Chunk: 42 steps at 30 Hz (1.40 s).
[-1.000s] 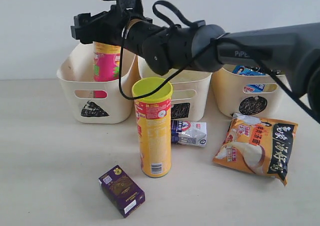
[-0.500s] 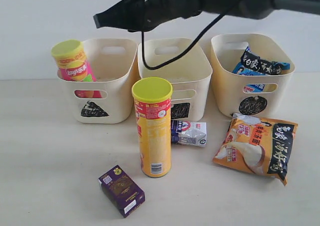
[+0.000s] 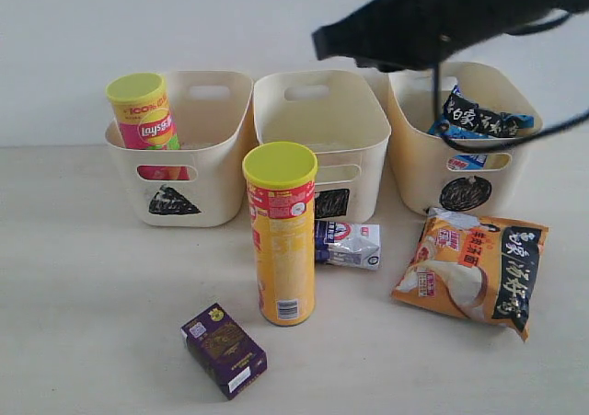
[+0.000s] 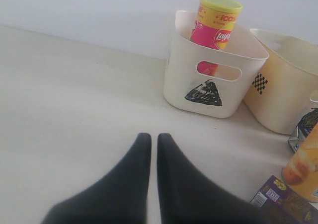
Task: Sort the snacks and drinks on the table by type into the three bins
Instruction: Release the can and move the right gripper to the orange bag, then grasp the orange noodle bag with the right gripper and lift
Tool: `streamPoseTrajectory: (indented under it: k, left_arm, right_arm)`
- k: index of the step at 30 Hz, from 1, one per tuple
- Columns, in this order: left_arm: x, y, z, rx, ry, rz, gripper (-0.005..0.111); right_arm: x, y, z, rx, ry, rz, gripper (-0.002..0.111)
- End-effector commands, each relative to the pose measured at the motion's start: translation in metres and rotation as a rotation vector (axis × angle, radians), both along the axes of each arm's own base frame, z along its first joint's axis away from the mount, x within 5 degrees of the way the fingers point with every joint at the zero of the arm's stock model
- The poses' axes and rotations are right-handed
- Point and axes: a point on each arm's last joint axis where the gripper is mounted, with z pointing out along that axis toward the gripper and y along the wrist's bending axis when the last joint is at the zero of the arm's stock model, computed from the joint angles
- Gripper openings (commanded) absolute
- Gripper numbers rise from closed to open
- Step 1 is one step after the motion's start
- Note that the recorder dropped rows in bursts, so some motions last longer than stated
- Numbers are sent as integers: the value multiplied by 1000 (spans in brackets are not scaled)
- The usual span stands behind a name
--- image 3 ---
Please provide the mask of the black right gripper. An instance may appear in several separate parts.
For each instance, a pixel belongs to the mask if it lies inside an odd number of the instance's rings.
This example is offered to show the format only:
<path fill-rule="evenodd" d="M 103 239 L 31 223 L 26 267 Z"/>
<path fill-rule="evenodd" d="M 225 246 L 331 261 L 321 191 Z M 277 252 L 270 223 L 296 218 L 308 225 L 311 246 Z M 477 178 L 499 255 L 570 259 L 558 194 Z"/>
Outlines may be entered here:
<path fill-rule="evenodd" d="M 379 71 L 425 70 L 508 34 L 554 29 L 588 0 L 372 0 L 312 34 L 318 60 L 347 57 Z"/>

